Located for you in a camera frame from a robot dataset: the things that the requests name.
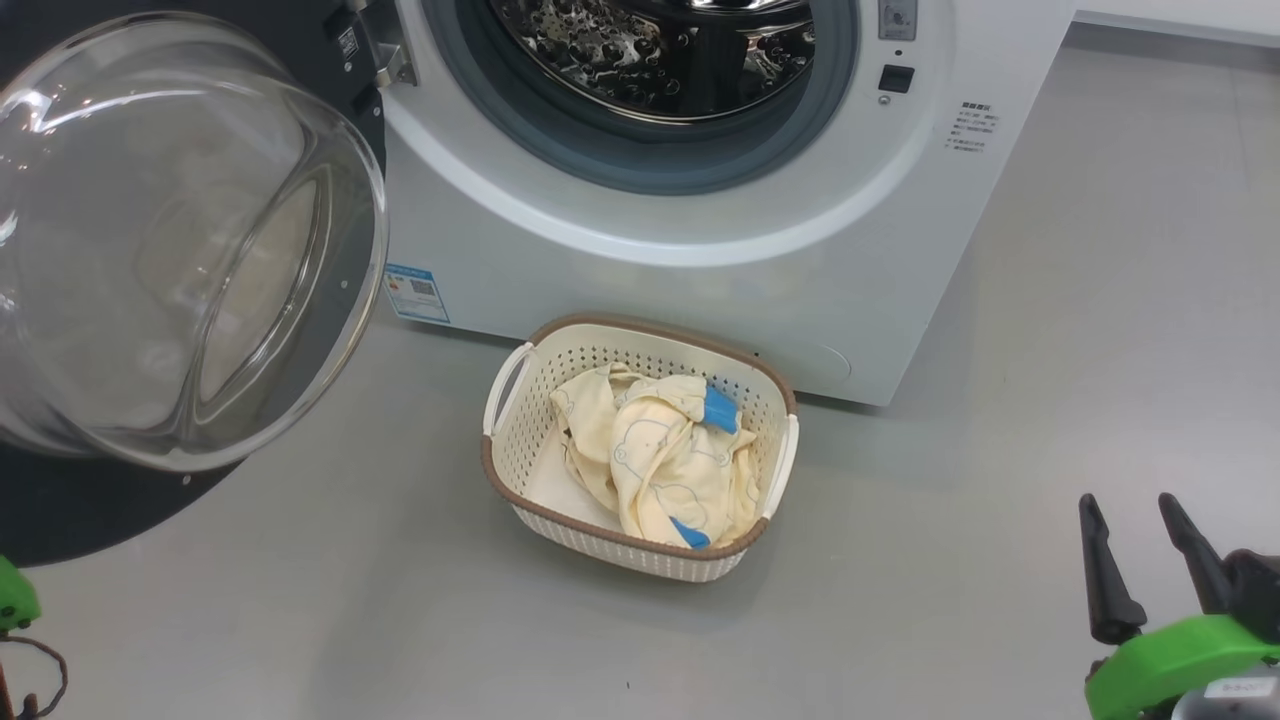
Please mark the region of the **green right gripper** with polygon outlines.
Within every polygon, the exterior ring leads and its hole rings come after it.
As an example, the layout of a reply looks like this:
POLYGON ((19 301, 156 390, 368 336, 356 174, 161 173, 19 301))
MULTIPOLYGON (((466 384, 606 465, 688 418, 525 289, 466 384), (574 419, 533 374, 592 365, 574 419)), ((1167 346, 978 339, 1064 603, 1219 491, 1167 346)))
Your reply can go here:
POLYGON ((1143 634, 1146 609, 1129 593, 1093 495, 1079 500, 1091 637, 1117 650, 1085 682, 1093 719, 1137 719, 1162 702, 1277 657, 1277 644, 1228 616, 1233 579, 1213 546, 1172 493, 1160 495, 1172 546, 1185 560, 1203 614, 1143 634))

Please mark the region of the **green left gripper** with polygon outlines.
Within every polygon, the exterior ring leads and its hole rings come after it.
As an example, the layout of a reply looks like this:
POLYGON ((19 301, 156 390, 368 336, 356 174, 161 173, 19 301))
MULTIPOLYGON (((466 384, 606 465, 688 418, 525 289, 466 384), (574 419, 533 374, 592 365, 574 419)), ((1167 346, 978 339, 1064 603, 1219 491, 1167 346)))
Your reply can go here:
POLYGON ((33 584, 10 560, 1 556, 1 633, 31 626, 42 616, 42 609, 33 584))

